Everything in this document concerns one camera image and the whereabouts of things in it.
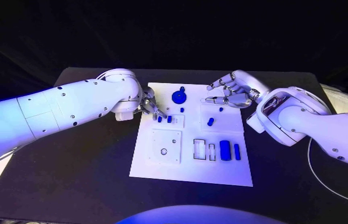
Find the black tabletop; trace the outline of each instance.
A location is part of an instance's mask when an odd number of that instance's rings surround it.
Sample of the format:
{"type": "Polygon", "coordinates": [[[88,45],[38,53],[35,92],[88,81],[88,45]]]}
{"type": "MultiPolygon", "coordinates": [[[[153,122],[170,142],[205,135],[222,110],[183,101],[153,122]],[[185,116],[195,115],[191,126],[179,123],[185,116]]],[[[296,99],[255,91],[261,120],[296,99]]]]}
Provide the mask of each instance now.
{"type": "MultiPolygon", "coordinates": [[[[109,69],[68,68],[57,86],[91,79],[109,69]]],[[[140,83],[209,84],[228,71],[136,69],[140,83]]],[[[251,72],[273,88],[298,86],[326,102],[316,75],[251,72]]],[[[258,134],[242,110],[254,187],[130,177],[142,115],[119,122],[109,114],[57,133],[15,154],[0,175],[0,218],[71,223],[116,223],[172,205],[224,206],[290,223],[348,222],[348,201],[317,181],[307,160],[307,137],[293,147],[258,134]]],[[[314,142],[313,166],[326,184],[348,196],[348,165],[314,142]]]]}

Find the dark background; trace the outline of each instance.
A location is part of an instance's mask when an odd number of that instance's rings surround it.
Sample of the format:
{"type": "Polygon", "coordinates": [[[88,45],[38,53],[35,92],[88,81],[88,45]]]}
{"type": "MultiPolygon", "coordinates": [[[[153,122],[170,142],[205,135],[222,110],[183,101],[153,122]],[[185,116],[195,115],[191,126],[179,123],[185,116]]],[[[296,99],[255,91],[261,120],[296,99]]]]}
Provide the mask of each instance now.
{"type": "Polygon", "coordinates": [[[0,0],[0,96],[50,88],[70,66],[307,71],[346,89],[347,6],[347,0],[0,0]]]}

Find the robotic arm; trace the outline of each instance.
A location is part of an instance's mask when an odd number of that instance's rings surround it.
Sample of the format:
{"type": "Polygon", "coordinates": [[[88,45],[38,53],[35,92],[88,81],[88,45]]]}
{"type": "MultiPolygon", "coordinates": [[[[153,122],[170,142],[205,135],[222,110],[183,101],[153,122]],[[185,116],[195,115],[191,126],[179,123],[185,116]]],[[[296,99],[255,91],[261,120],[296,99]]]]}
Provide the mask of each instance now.
{"type": "Polygon", "coordinates": [[[97,79],[2,101],[0,159],[40,138],[110,112],[124,121],[142,111],[168,118],[157,108],[153,89],[143,90],[134,72],[127,69],[110,70],[97,79]]]}
{"type": "Polygon", "coordinates": [[[225,97],[209,97],[206,102],[247,108],[258,103],[257,112],[247,122],[287,146],[311,136],[327,154],[348,163],[348,114],[331,114],[324,101],[298,87],[274,91],[245,71],[237,70],[208,86],[211,91],[224,86],[225,97]]]}

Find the small blue piece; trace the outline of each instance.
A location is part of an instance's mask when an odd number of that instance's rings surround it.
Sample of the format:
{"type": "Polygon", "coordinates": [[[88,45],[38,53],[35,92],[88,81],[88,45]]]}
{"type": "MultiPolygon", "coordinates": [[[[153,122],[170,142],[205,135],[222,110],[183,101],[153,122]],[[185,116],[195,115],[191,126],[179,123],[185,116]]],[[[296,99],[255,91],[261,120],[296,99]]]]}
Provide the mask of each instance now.
{"type": "Polygon", "coordinates": [[[237,154],[237,160],[241,160],[241,152],[239,152],[239,145],[235,144],[235,154],[237,154]]]}
{"type": "Polygon", "coordinates": [[[186,88],[180,87],[180,90],[178,92],[175,92],[173,95],[172,95],[172,100],[178,104],[183,104],[188,100],[188,94],[186,94],[185,91],[186,91],[186,88]]]}
{"type": "Polygon", "coordinates": [[[215,122],[215,118],[212,117],[212,118],[209,119],[209,126],[211,126],[211,127],[214,126],[214,122],[215,122]]]}
{"type": "Polygon", "coordinates": [[[232,160],[231,142],[228,140],[221,141],[221,156],[224,161],[232,160]]]}

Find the hole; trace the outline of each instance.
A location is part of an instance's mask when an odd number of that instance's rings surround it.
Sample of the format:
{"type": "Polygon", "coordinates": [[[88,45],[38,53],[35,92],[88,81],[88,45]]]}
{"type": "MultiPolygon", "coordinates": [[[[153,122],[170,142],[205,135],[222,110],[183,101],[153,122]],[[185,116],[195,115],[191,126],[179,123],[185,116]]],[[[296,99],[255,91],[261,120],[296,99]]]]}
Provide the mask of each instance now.
{"type": "Polygon", "coordinates": [[[168,154],[168,149],[162,149],[162,155],[166,155],[168,154]]]}

